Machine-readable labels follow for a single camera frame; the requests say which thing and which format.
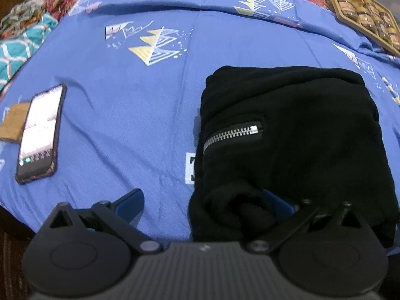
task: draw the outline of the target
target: tray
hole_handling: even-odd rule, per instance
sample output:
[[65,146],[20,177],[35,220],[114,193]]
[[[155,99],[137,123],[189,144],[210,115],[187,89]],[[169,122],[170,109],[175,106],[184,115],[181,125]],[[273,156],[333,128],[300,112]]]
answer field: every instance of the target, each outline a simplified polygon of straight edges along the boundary
[[[396,56],[400,56],[400,52],[397,51],[392,45],[390,45],[389,43],[385,42],[382,38],[380,38],[378,35],[375,35],[373,32],[370,32],[368,29],[365,29],[359,23],[357,23],[357,22],[353,21],[352,19],[346,17],[342,13],[342,10],[341,10],[337,0],[331,0],[331,1],[333,3],[333,7],[335,8],[337,19],[339,19],[339,21],[349,25],[351,28],[354,28],[354,29],[358,30],[359,32],[362,32],[365,36],[373,39],[375,42],[377,42],[381,47],[383,47],[386,51],[390,52],[391,54],[396,55]],[[390,12],[390,10],[385,8],[378,1],[376,1],[376,0],[352,0],[352,1],[354,3],[356,3],[356,4],[357,3],[361,3],[362,1],[371,1],[378,8],[384,9],[387,12],[387,14],[389,15],[392,23],[394,24],[395,29],[399,33],[399,25],[397,24],[395,17],[393,17],[393,14]]]

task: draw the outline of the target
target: folded black garment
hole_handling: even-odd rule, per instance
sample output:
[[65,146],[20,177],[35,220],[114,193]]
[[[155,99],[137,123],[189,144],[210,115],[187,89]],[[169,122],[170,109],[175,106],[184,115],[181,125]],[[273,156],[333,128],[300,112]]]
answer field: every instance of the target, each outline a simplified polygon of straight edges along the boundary
[[330,212],[350,201],[385,247],[399,205],[378,111],[344,69],[222,67],[206,80],[189,203],[194,241],[252,240],[276,220],[264,189]]

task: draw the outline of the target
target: zipper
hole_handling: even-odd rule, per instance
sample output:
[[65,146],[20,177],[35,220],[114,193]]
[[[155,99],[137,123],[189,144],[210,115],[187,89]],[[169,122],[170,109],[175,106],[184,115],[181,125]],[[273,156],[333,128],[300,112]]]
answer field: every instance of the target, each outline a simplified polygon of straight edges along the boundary
[[218,132],[211,134],[211,136],[205,141],[203,147],[203,154],[207,148],[216,145],[222,141],[248,141],[253,140],[253,137],[260,138],[262,136],[263,127],[260,122],[249,122],[229,126]]

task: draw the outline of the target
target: teal patterned fabric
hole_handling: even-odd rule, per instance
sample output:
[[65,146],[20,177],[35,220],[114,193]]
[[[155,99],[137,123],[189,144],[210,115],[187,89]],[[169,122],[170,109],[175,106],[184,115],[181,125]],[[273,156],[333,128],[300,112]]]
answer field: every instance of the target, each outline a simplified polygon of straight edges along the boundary
[[48,12],[41,20],[13,39],[0,41],[0,92],[18,69],[39,49],[58,21]]

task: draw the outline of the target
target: glass jar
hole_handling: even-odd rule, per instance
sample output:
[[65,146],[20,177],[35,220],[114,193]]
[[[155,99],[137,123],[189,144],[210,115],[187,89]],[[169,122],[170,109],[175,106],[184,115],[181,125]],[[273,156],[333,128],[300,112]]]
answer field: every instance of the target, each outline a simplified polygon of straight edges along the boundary
[[379,16],[383,20],[383,23],[385,24],[386,28],[394,28],[393,22],[386,10],[382,8],[379,9]]
[[388,28],[387,33],[390,36],[391,44],[393,45],[393,47],[400,52],[400,37],[396,29]]
[[391,44],[391,38],[388,34],[388,31],[386,30],[385,24],[383,23],[381,17],[373,15],[372,19],[373,23],[376,26],[376,32],[379,35],[379,37],[383,39],[385,42]]
[[351,0],[337,0],[339,3],[339,7],[341,12],[345,15],[345,17],[353,20],[354,22],[359,21],[359,16],[357,15],[354,4]]
[[368,10],[366,8],[364,8],[363,6],[356,6],[355,7],[355,11],[358,14],[358,19],[360,24],[368,29],[370,32],[373,32],[374,34],[377,33],[377,27],[375,27],[374,21],[370,15],[370,13],[368,12]]
[[366,1],[363,6],[369,11],[371,17],[379,17],[379,11],[374,3]]

